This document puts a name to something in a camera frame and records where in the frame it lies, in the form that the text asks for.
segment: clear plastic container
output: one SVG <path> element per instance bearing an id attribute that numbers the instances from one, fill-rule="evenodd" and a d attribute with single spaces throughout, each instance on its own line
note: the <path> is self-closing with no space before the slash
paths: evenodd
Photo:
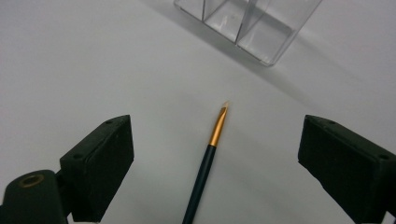
<path id="1" fill-rule="evenodd" d="M 175 0 L 264 65 L 276 63 L 321 0 Z"/>

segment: white table surface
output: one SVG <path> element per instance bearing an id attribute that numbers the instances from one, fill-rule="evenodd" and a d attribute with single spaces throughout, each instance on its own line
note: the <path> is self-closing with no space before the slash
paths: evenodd
<path id="1" fill-rule="evenodd" d="M 396 153 L 395 10 L 324 0 L 265 68 L 171 0 L 2 1 L 0 191 L 130 114 L 134 163 L 102 223 L 181 223 L 230 100 L 194 223 L 353 223 L 297 162 L 304 115 Z"/>

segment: screw hole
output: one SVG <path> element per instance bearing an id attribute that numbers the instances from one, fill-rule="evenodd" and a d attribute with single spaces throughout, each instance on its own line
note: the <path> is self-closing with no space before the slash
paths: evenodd
<path id="1" fill-rule="evenodd" d="M 387 155 L 379 155 L 378 157 L 381 160 L 389 160 L 389 156 L 387 156 Z"/>
<path id="2" fill-rule="evenodd" d="M 78 159 L 80 159 L 81 157 L 82 157 L 81 154 L 75 154 L 75 155 L 73 156 L 73 158 L 74 158 L 75 160 L 78 160 Z"/>
<path id="3" fill-rule="evenodd" d="M 29 175 L 20 182 L 20 186 L 24 189 L 30 188 L 44 180 L 43 175 Z"/>

